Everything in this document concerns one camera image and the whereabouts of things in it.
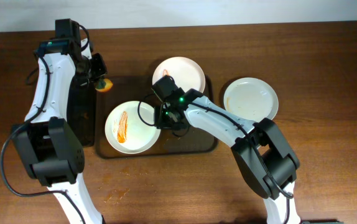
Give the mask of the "orange green sponge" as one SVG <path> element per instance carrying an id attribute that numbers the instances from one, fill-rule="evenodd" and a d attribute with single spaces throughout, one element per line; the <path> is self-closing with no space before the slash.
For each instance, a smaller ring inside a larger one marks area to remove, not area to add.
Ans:
<path id="1" fill-rule="evenodd" d="M 98 92 L 107 92 L 109 91 L 113 86 L 113 83 L 111 80 L 107 79 L 107 78 L 103 78 L 103 79 L 99 79 L 96 83 L 95 83 L 95 90 Z"/>

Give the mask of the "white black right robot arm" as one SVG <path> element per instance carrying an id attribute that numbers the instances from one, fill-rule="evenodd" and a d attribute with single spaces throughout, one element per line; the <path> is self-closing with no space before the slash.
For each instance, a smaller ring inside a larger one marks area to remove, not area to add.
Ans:
<path id="1" fill-rule="evenodd" d="M 187 122 L 219 139 L 230 147 L 247 185 L 263 199 L 267 222 L 301 222 L 294 200 L 300 161 L 275 122 L 235 116 L 196 90 L 152 90 L 162 102 L 155 118 L 159 129 Z"/>

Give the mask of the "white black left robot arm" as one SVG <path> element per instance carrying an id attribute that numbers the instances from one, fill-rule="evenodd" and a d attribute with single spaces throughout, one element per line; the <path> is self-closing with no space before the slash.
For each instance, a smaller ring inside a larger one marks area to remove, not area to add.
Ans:
<path id="1" fill-rule="evenodd" d="M 89 39 L 55 39 L 35 51 L 38 80 L 23 124 L 8 140 L 27 175 L 54 195 L 70 223 L 104 223 L 85 185 L 84 147 L 95 137 L 96 85 L 106 67 Z"/>

